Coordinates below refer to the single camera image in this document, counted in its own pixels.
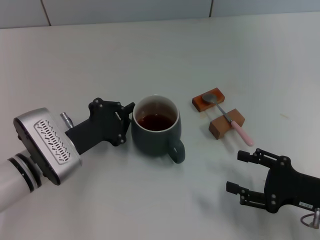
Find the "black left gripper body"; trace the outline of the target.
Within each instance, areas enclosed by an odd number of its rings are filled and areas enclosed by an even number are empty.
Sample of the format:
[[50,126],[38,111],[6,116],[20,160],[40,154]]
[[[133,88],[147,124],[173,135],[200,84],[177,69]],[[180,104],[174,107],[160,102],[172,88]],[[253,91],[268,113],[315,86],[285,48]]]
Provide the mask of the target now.
[[123,123],[117,116],[119,102],[96,98],[88,105],[89,118],[65,132],[79,154],[106,141],[114,147],[123,143]]

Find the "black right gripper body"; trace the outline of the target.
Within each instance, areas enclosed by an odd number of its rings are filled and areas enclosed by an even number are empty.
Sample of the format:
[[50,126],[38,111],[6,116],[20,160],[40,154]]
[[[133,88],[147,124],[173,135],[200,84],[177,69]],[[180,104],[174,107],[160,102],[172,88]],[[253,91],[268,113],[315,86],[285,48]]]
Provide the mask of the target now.
[[309,211],[320,207],[320,179],[296,171],[287,156],[270,167],[264,186],[265,209],[272,214],[284,205]]

